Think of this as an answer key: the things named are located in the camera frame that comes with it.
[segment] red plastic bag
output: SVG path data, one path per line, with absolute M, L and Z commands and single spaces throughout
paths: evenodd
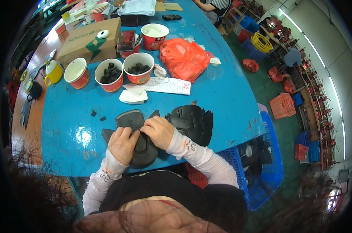
M 290 93 L 291 95 L 294 93 L 294 87 L 292 86 L 290 80 L 283 82 L 283 90 L 285 90 L 287 93 Z
M 281 72 L 279 72 L 279 70 L 277 70 L 276 67 L 273 67 L 270 70 L 268 70 L 268 73 L 269 73 L 269 77 L 271 77 L 271 79 L 275 83 L 283 81 L 283 75 L 281 74 Z
M 252 59 L 244 59 L 242 60 L 242 64 L 244 68 L 248 69 L 249 71 L 256 73 L 259 70 L 259 65 L 256 63 L 255 60 Z
M 181 38 L 165 41 L 159 48 L 160 60 L 171 72 L 172 77 L 194 83 L 207 68 L 210 58 L 195 42 Z
M 295 145 L 295 159 L 298 161 L 302 161 L 305 159 L 305 153 L 309 151 L 309 148 L 302 145 L 296 144 Z

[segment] green logo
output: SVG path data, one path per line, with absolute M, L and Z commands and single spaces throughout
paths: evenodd
M 101 50 L 99 49 L 99 47 L 105 43 L 107 41 L 106 38 L 103 38 L 103 39 L 99 39 L 97 36 L 94 38 L 94 40 L 92 40 L 91 42 L 89 42 L 85 47 L 91 51 L 93 54 L 92 54 L 92 57 L 91 57 L 91 60 L 92 61 L 100 52 Z

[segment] white arm sleeve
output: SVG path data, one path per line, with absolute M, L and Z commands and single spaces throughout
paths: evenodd
M 208 147 L 202 147 L 176 129 L 167 153 L 178 160 L 186 159 L 195 169 L 208 178 L 208 184 L 229 184 L 239 188 L 233 167 Z
M 117 161 L 108 149 L 106 150 L 106 157 L 102 160 L 101 167 L 91 175 L 85 189 L 83 195 L 84 216 L 99 210 L 108 188 L 115 180 L 122 178 L 122 173 L 127 167 Z

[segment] yellow basket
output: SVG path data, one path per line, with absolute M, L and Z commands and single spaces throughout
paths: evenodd
M 259 40 L 259 38 L 261 38 L 265 42 L 265 44 L 263 44 Z M 255 32 L 255 34 L 251 37 L 251 42 L 255 46 L 255 48 L 257 48 L 259 51 L 261 51 L 263 53 L 268 53 L 270 50 L 273 49 L 273 46 L 269 42 L 269 40 L 265 36 L 263 36 L 257 32 Z

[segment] cardboard box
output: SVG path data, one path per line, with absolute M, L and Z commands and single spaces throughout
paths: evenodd
M 76 58 L 88 64 L 116 57 L 116 43 L 120 37 L 120 18 L 108 19 L 73 30 L 58 53 L 57 61 L 66 69 Z M 99 39 L 97 34 L 108 30 L 109 35 Z

